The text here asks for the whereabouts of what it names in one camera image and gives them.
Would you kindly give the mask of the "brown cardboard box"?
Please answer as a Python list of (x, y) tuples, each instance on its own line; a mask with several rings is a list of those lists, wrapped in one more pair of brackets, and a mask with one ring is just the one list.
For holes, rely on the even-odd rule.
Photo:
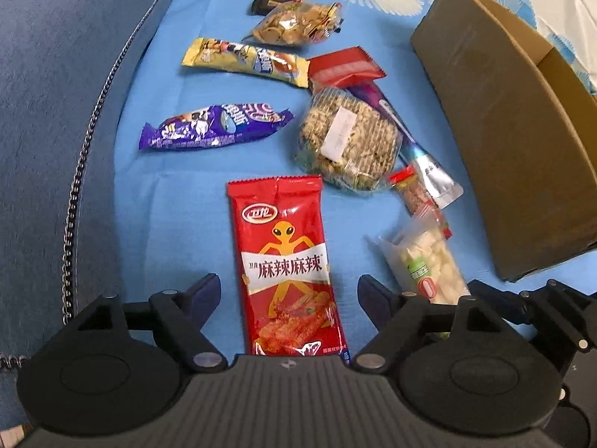
[(478, 200), (497, 275), (596, 246), (596, 101), (495, 0), (434, 0), (411, 37)]

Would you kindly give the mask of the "small red clear snack packet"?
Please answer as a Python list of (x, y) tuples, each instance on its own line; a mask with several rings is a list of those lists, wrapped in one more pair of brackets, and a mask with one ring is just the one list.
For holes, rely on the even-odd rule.
[(412, 217), (433, 214), (446, 240), (452, 237), (452, 232), (444, 213), (422, 184), (418, 173), (412, 165), (393, 173), (388, 178), (388, 181), (398, 191)]

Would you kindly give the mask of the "yellow biscuit packet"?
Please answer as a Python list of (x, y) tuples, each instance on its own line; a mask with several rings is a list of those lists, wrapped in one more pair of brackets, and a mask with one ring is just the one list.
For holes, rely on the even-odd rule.
[(308, 60), (294, 54), (216, 38), (197, 38), (188, 47), (182, 65), (255, 75), (304, 89), (310, 86)]

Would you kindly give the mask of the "red spicy strips snack packet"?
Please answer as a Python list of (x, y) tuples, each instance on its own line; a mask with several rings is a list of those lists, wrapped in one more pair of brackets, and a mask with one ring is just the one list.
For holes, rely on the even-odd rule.
[(350, 358), (331, 280), (322, 189), (317, 175), (226, 187), (252, 355)]

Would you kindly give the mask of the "purple biscuit packet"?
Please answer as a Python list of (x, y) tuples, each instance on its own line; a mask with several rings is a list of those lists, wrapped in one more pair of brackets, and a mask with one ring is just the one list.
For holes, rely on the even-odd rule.
[(293, 117), (289, 109), (275, 111), (268, 103), (211, 105), (169, 117), (159, 127), (147, 122), (138, 149), (215, 149), (250, 143), (275, 134)]

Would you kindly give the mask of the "clear bag of crackers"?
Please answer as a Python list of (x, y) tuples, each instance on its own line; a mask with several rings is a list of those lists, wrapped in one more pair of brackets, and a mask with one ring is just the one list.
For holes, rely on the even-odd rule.
[(245, 41), (277, 47), (303, 47), (320, 44), (343, 23), (343, 5), (291, 0), (276, 5), (244, 37)]

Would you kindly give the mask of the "blue fabric sofa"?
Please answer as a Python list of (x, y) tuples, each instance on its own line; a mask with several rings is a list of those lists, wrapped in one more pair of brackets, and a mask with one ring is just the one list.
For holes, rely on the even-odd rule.
[(1, 0), (1, 426), (56, 332), (121, 288), (114, 142), (171, 0)]

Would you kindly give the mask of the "black chocolate bar wrapper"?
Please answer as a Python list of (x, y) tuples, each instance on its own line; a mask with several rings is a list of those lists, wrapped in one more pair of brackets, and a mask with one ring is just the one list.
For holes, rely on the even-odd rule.
[(278, 5), (291, 1), (293, 0), (253, 0), (250, 5), (250, 13), (252, 15), (266, 16)]

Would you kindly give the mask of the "clear bag green grain cake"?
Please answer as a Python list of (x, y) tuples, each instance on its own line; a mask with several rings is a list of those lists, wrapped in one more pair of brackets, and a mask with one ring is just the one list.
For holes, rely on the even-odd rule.
[(402, 133), (349, 91), (324, 87), (312, 97), (300, 124), (297, 162), (339, 188), (370, 193), (394, 171)]

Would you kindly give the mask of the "purple silver long packet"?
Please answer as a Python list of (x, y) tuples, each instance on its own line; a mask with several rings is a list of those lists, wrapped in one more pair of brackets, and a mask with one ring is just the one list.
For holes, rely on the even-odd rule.
[(445, 209), (462, 196), (462, 186), (415, 140), (398, 111), (374, 82), (349, 86), (348, 90), (398, 127), (403, 135), (398, 155), (406, 165), (414, 167), (423, 186), (440, 209)]

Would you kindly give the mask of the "white puffed snack clear packet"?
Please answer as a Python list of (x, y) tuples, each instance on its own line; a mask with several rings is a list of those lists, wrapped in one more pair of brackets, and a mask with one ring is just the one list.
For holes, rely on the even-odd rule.
[(427, 298), (431, 304), (457, 304), (469, 295), (444, 232), (434, 224), (415, 221), (392, 240), (376, 240), (398, 286)]

